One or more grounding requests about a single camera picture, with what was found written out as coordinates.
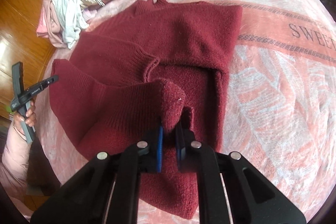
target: maroon knit sweater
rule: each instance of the maroon knit sweater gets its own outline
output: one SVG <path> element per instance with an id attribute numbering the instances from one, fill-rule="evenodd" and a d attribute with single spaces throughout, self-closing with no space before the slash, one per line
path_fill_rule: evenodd
<path id="1" fill-rule="evenodd" d="M 138 0 L 93 32 L 81 34 L 70 61 L 55 60 L 50 105 L 88 160 L 122 152 L 162 120 L 161 174 L 142 176 L 140 198 L 192 218 L 196 177 L 177 172 L 172 130 L 182 112 L 196 139 L 219 150 L 228 66 L 242 8 L 204 2 Z"/>

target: pink blanket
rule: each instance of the pink blanket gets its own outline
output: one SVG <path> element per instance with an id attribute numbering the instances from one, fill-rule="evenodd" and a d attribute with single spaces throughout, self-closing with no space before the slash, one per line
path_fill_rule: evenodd
<path id="1" fill-rule="evenodd" d="M 136 0 L 101 8 L 89 30 Z M 200 0 L 167 0 L 192 2 Z M 240 151 L 310 220 L 336 184 L 336 23 L 319 0 L 204 0 L 240 4 L 243 20 L 230 68 L 222 152 Z M 55 58 L 69 58 L 59 49 Z M 66 182 L 86 160 L 38 96 L 38 134 Z M 139 202 L 141 223 L 198 223 Z"/>

